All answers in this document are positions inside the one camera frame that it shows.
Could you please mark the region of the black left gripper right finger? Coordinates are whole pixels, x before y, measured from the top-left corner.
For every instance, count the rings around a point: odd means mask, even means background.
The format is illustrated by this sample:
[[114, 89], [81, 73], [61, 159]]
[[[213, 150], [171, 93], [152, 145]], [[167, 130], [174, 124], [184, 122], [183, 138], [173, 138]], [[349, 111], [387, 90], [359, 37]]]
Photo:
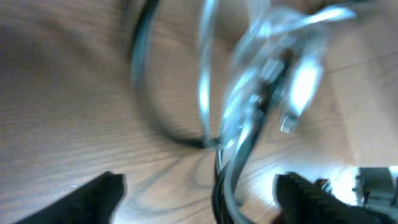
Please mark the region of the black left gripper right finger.
[[273, 196], [281, 212], [277, 224], [393, 224], [389, 215], [338, 200], [295, 172], [274, 177]]

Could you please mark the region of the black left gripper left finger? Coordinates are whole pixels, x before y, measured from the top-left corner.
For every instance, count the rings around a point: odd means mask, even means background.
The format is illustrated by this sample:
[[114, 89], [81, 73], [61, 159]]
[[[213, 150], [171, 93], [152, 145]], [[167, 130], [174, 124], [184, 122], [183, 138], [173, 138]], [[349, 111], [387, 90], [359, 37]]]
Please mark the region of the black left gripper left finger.
[[124, 199], [125, 175], [104, 172], [17, 224], [109, 224]]

